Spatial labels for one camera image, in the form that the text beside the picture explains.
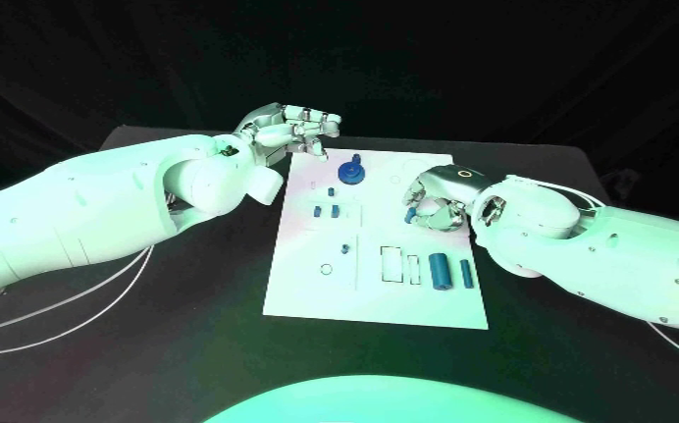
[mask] table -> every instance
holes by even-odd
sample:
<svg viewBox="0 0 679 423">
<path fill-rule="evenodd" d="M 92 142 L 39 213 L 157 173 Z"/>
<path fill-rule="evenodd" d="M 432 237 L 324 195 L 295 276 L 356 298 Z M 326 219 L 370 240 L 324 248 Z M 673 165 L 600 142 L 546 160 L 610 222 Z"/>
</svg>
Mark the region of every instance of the table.
<svg viewBox="0 0 679 423">
<path fill-rule="evenodd" d="M 187 133 L 122 126 L 102 149 Z M 349 136 L 324 144 L 451 153 L 494 181 L 516 174 L 608 200 L 572 147 Z M 285 175 L 288 166 L 287 158 L 274 168 Z M 545 278 L 510 275 L 478 247 L 489 331 L 262 316 L 282 193 L 268 207 L 246 198 L 229 215 L 160 243 L 137 285 L 98 321 L 50 344 L 0 355 L 0 421 L 196 422 L 274 388 L 352 374 L 470 386 L 589 422 L 676 417 L 679 354 L 647 324 Z M 0 297 L 0 320 L 94 285 L 127 261 L 17 283 Z M 132 274 L 46 317 L 1 329 L 0 347 L 78 324 Z"/>
</svg>

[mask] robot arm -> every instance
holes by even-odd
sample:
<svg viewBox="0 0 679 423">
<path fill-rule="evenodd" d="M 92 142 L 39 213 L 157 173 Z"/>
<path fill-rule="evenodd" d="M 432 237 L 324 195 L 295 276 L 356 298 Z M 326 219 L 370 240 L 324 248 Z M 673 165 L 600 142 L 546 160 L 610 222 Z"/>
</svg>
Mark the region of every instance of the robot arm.
<svg viewBox="0 0 679 423">
<path fill-rule="evenodd" d="M 290 151 L 321 161 L 317 135 L 340 116 L 268 104 L 235 132 L 186 135 L 78 156 L 0 191 L 0 287 L 53 269 L 118 259 L 229 213 L 272 203 Z M 171 206 L 167 197 L 179 199 Z"/>
<path fill-rule="evenodd" d="M 545 276 L 568 292 L 647 322 L 679 328 L 679 222 L 605 206 L 584 193 L 578 209 L 553 189 L 507 176 L 493 184 L 461 166 L 415 179 L 406 221 L 447 231 L 465 221 L 497 265 L 526 278 Z M 419 215 L 432 198 L 439 209 Z"/>
</svg>

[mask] white paper sheet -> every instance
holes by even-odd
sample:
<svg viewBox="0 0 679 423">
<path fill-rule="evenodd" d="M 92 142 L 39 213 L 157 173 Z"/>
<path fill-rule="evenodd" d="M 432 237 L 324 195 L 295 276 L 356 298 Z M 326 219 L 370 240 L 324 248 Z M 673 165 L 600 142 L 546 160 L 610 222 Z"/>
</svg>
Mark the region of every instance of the white paper sheet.
<svg viewBox="0 0 679 423">
<path fill-rule="evenodd" d="M 452 157 L 327 151 L 327 163 L 310 155 L 292 155 L 264 315 L 487 330 L 468 228 L 441 233 L 406 224 L 408 209 L 401 202 L 418 174 L 452 163 Z M 344 185 L 339 167 L 354 153 L 365 180 Z M 333 197 L 328 187 L 336 191 Z M 431 253 L 445 253 L 448 258 L 448 291 L 437 291 L 431 285 Z M 471 289 L 463 284 L 461 259 L 470 261 Z"/>
</svg>

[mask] robotic hand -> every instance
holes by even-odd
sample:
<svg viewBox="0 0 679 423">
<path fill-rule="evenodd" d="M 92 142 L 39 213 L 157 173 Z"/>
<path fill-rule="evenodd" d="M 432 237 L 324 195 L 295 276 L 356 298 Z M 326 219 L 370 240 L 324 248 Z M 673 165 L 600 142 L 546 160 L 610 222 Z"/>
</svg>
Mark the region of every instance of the robotic hand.
<svg viewBox="0 0 679 423">
<path fill-rule="evenodd" d="M 40 272 L 118 259 L 249 195 L 272 203 L 287 152 L 327 160 L 340 116 L 268 104 L 232 134 L 186 135 L 78 156 L 0 191 L 0 288 Z"/>
<path fill-rule="evenodd" d="M 576 208 L 553 189 L 578 194 L 588 208 Z M 439 209 L 419 215 L 427 198 Z M 457 165 L 419 174 L 403 204 L 406 222 L 419 227 L 451 232 L 468 222 L 477 245 L 510 273 L 546 276 L 618 312 L 679 328 L 679 222 L 516 176 L 493 184 Z"/>
</svg>

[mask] black fabric backdrop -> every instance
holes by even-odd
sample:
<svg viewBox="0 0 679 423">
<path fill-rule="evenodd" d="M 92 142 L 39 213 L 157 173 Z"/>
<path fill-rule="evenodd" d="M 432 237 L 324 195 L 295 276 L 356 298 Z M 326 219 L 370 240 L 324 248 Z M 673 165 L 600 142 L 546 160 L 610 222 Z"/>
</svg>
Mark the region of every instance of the black fabric backdrop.
<svg viewBox="0 0 679 423">
<path fill-rule="evenodd" d="M 679 216 L 677 26 L 679 0 L 0 0 L 0 183 L 277 101 L 350 135 L 575 145 Z"/>
</svg>

